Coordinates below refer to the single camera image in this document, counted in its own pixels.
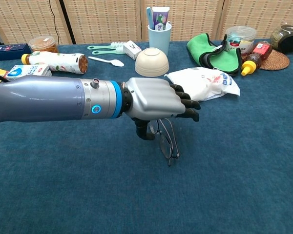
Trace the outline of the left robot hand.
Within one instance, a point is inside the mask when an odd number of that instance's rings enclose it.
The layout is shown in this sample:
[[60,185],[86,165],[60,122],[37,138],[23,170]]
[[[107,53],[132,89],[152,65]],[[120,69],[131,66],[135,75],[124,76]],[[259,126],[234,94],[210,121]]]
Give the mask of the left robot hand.
[[161,78],[130,78],[121,87],[129,93],[126,113],[136,125],[136,134],[143,140],[153,140],[147,132],[152,120],[170,117],[191,118],[199,121],[199,102],[191,99],[182,86]]

